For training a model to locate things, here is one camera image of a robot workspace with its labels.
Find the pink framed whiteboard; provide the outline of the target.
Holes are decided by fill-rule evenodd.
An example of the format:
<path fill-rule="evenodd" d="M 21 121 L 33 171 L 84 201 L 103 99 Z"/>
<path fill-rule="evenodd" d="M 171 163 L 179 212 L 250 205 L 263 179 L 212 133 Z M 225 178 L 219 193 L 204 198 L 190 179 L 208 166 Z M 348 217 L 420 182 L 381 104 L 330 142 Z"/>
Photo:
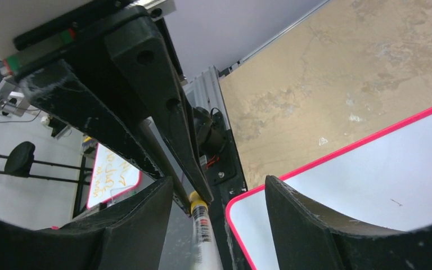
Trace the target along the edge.
<path fill-rule="evenodd" d="M 432 224 L 432 107 L 281 180 L 353 220 L 399 231 Z"/>

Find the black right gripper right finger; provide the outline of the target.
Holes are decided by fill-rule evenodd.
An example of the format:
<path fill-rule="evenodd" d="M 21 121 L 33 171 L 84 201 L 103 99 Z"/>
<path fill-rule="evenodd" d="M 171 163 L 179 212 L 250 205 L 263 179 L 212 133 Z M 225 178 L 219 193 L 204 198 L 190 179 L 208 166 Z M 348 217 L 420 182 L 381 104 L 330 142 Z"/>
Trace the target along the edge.
<path fill-rule="evenodd" d="M 432 225 L 402 232 L 369 224 L 273 175 L 264 193 L 280 269 L 432 269 Z"/>

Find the yellow marker cap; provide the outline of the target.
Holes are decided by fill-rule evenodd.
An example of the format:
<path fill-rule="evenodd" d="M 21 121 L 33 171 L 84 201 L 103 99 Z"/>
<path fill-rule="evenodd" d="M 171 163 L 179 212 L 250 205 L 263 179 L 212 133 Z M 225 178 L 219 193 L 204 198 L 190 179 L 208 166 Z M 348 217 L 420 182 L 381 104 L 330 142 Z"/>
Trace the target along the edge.
<path fill-rule="evenodd" d="M 190 201 L 190 213 L 193 214 L 194 210 L 197 207 L 204 207 L 206 210 L 208 210 L 207 203 L 200 197 L 200 195 L 196 191 L 192 191 L 188 197 Z"/>

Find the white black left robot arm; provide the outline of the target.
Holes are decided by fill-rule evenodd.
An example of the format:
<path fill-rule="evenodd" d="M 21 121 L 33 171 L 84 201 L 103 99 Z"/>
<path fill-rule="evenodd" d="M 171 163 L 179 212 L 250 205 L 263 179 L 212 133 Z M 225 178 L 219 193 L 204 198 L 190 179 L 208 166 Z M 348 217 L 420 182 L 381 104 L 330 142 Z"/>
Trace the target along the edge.
<path fill-rule="evenodd" d="M 193 188 L 213 201 L 199 157 L 219 155 L 223 127 L 192 107 L 163 20 L 165 7 L 90 1 L 14 37 L 5 64 L 30 103 L 96 139 L 155 179 L 172 166 L 151 118 Z"/>

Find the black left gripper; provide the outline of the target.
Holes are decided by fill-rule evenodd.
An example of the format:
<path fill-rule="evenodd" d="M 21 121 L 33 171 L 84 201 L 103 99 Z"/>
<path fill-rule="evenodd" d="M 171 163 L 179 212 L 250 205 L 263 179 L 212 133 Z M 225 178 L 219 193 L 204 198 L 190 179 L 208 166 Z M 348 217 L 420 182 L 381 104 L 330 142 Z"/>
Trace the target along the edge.
<path fill-rule="evenodd" d="M 211 204 L 164 22 L 175 9 L 173 1 L 91 1 L 16 37 L 11 74 L 33 106 L 159 179 L 164 173 L 140 128 L 151 116 L 194 190 Z"/>

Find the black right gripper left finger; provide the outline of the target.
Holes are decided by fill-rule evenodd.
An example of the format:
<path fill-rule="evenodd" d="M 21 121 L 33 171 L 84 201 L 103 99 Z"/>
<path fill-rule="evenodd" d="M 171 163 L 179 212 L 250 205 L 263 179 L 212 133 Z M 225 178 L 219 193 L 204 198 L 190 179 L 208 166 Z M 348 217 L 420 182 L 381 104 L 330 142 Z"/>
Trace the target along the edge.
<path fill-rule="evenodd" d="M 0 220 L 0 269 L 158 269 L 172 193 L 172 180 L 161 179 L 58 229 Z"/>

